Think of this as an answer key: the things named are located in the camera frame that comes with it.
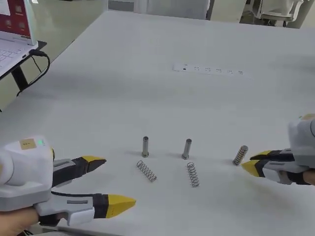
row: white table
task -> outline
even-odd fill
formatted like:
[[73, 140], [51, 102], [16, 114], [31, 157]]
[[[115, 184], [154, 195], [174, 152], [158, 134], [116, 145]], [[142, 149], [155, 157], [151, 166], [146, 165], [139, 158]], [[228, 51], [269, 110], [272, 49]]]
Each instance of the white table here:
[[[44, 134], [58, 158], [108, 162], [60, 191], [137, 199], [113, 219], [77, 226], [122, 236], [308, 235], [315, 187], [281, 185], [232, 166], [288, 147], [290, 120], [315, 109], [315, 32], [106, 12], [0, 116], [0, 143]], [[172, 71], [173, 63], [243, 69], [249, 78]], [[142, 137], [145, 163], [136, 168]], [[181, 159], [192, 139], [198, 188]]]

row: yellow label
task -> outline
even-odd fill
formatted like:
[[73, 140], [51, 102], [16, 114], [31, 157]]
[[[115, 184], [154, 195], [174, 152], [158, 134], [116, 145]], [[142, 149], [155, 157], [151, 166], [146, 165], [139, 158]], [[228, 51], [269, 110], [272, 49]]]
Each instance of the yellow label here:
[[34, 139], [23, 139], [20, 141], [21, 149], [33, 149], [36, 148], [35, 140]]

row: white laptop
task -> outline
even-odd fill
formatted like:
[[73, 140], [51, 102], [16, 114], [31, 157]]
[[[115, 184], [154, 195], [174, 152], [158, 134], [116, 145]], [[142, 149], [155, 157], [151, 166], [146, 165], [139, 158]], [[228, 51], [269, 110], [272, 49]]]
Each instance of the white laptop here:
[[38, 47], [28, 0], [0, 0], [0, 77]]

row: metal spring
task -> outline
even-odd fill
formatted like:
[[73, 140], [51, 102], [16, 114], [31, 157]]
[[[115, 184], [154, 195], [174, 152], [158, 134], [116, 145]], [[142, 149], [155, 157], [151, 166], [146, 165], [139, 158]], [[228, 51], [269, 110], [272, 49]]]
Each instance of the metal spring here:
[[198, 178], [198, 175], [197, 175], [195, 164], [192, 163], [192, 162], [189, 162], [187, 164], [187, 169], [188, 169], [188, 173], [189, 173], [189, 177], [190, 177], [190, 181], [191, 181], [192, 187], [199, 186], [199, 178]]
[[149, 169], [149, 167], [144, 164], [143, 161], [138, 161], [137, 167], [142, 171], [142, 173], [145, 174], [145, 176], [151, 181], [155, 181], [157, 179], [157, 176], [153, 174], [153, 172]]
[[248, 151], [248, 146], [241, 146], [240, 150], [236, 154], [236, 157], [233, 160], [233, 164], [239, 166], [242, 160], [244, 159], [246, 153]]

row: electrical outlet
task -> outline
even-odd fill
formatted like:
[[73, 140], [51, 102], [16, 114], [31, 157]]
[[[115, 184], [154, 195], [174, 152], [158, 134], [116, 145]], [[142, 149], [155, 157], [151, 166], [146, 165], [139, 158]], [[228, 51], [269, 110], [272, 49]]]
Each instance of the electrical outlet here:
[[221, 68], [211, 67], [211, 66], [189, 65], [189, 64], [182, 64], [182, 63], [175, 63], [173, 65], [173, 70], [183, 71], [183, 72], [194, 72], [194, 73], [208, 74], [208, 75], [248, 77], [248, 75], [243, 70], [221, 69]]

